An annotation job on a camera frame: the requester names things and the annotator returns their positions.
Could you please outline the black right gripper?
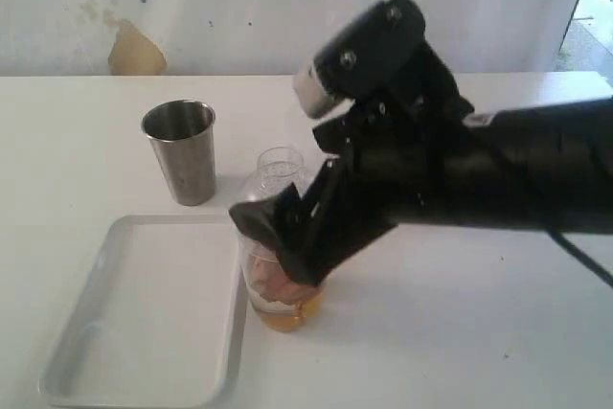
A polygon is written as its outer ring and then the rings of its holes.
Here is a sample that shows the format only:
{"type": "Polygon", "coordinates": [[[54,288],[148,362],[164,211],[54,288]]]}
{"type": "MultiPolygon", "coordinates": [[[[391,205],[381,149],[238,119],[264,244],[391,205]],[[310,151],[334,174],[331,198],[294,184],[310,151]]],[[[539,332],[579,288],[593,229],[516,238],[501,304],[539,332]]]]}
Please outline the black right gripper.
{"type": "Polygon", "coordinates": [[[234,204],[237,230],[276,256],[295,284],[316,286],[337,266],[418,213],[443,182],[443,139],[473,114],[462,96],[444,102],[389,94],[356,101],[312,129],[324,162],[304,192],[295,182],[234,204]]]}

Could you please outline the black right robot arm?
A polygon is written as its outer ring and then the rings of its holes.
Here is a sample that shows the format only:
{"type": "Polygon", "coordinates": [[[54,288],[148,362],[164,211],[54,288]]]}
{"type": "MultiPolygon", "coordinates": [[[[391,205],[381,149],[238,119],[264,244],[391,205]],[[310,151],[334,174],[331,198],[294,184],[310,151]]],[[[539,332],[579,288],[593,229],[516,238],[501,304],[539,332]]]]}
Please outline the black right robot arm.
{"type": "Polygon", "coordinates": [[[306,191],[229,211],[297,284],[319,284],[403,223],[541,231],[612,280],[569,240],[612,230],[609,100],[476,114],[464,99],[373,99],[313,134],[329,157],[306,191]]]}

